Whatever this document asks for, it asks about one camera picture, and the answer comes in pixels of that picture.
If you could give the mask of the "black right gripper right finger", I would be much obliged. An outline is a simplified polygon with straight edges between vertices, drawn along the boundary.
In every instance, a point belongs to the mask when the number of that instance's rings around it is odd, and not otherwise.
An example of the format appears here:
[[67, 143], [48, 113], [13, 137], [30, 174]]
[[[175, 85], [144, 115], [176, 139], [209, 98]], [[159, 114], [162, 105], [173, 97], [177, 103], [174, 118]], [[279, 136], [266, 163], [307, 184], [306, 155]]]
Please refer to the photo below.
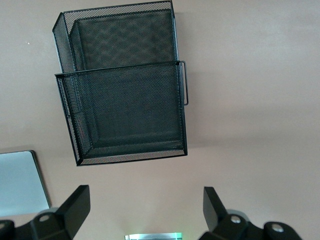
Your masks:
[[303, 240], [285, 223], [269, 221], [259, 228], [242, 212], [227, 211], [213, 187], [204, 187], [202, 209], [208, 231], [198, 240]]

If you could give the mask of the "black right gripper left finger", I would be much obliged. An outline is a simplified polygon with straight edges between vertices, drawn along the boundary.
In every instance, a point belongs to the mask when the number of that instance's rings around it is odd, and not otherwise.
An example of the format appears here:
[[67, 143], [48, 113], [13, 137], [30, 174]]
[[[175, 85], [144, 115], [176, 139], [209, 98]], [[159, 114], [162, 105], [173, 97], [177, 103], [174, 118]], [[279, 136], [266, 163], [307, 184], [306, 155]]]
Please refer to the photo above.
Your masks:
[[73, 240], [90, 213], [90, 187], [80, 185], [56, 210], [39, 213], [24, 225], [0, 220], [0, 240]]

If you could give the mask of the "silver laptop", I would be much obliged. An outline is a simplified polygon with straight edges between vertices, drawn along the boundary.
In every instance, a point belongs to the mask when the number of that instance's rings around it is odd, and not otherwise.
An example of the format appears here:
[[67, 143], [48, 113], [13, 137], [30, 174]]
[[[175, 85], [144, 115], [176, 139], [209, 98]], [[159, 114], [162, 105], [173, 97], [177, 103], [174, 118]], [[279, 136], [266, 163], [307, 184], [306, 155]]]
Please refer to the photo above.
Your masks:
[[50, 207], [35, 152], [0, 153], [0, 217], [39, 213]]

